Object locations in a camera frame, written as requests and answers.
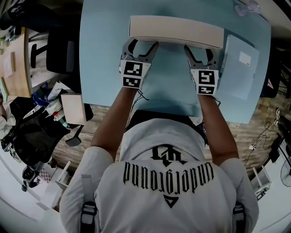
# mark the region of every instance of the wooden floor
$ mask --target wooden floor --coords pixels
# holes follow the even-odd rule
[[[282,114],[286,116],[287,119],[290,119],[290,104],[291,101],[288,101],[288,99],[286,99],[282,94],[277,94],[276,98],[260,98],[249,124],[239,124],[233,122],[228,123],[229,128],[231,129],[231,132],[236,140],[240,159],[244,163],[247,161],[251,152],[249,146],[254,144],[258,136],[265,130],[265,125],[267,122],[270,122],[272,125],[270,132],[266,132],[266,139],[262,138],[262,142],[258,145],[254,152],[252,152],[246,163],[246,169],[249,175],[252,174],[252,167],[260,167],[266,161],[271,150],[271,144],[273,143],[274,139],[277,138],[277,134],[274,131],[278,130],[273,125],[273,122],[276,118],[276,109],[280,108],[283,110]],[[73,137],[75,134],[71,132],[61,139],[53,152],[53,158],[60,166],[64,166],[68,160],[71,160],[71,171],[75,171],[78,167],[84,150],[89,147],[91,138],[93,137],[96,128],[109,109],[109,107],[96,105],[91,105],[91,108],[93,110],[94,117],[91,121],[86,123],[82,130],[82,134],[80,134],[82,143],[77,147],[67,146],[65,141]],[[191,119],[195,124],[201,122],[201,119],[199,118]],[[207,160],[211,160],[211,154],[208,147],[206,147],[205,157]],[[116,156],[116,160],[119,160],[119,152]]]

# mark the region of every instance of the white cardboard box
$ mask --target white cardboard box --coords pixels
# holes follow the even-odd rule
[[[182,18],[135,15],[130,17],[129,36],[141,41],[179,43],[198,48],[223,48],[224,29]]]
[[[66,93],[61,95],[65,120],[69,124],[85,125],[86,114],[81,94]]]

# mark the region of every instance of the person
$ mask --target person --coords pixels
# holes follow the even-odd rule
[[[199,95],[207,162],[206,138],[186,116],[137,110],[126,127],[135,95],[136,89],[120,90],[64,192],[66,231],[80,232],[82,177],[90,175],[95,232],[251,232],[257,198],[215,99]],[[234,222],[238,203],[242,227]]]
[[[0,140],[9,134],[15,124],[16,120],[10,111],[10,106],[6,105],[6,109],[3,107],[3,96],[0,94]]]

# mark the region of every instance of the light blue table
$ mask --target light blue table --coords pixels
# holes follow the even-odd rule
[[[112,105],[121,87],[118,65],[122,46],[128,39],[131,15],[173,16],[225,28],[225,42],[228,34],[234,34],[260,52],[247,100],[221,93],[219,89],[216,93],[227,121],[248,123],[266,76],[271,26],[257,14],[239,17],[233,4],[231,0],[84,0],[80,28],[80,76],[84,102]],[[137,45],[136,55],[148,48],[145,43]],[[206,58],[203,50],[194,49],[193,52],[203,60]],[[135,108],[194,117],[201,115],[182,45],[160,44],[142,91],[150,100],[138,101]]]

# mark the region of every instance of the desk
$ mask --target desk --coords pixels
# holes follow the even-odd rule
[[[85,0],[80,28],[80,76],[85,103],[111,106],[121,87],[118,65],[128,39],[131,15],[164,15],[202,21],[225,28],[250,42],[260,57],[247,100],[217,90],[220,109],[227,121],[248,123],[258,102],[266,76],[271,26],[257,14],[239,17],[230,0]],[[149,46],[137,45],[137,53]],[[205,51],[196,49],[205,59]],[[201,109],[190,80],[183,46],[160,44],[149,75],[142,87],[149,101],[136,108],[199,117]]]
[[[31,97],[30,94],[30,71],[28,60],[28,33],[22,28],[21,35],[14,41],[9,42],[4,48],[4,53],[0,55],[0,76],[4,78],[4,59],[14,52],[15,73],[9,78],[4,78],[4,83],[10,96]]]

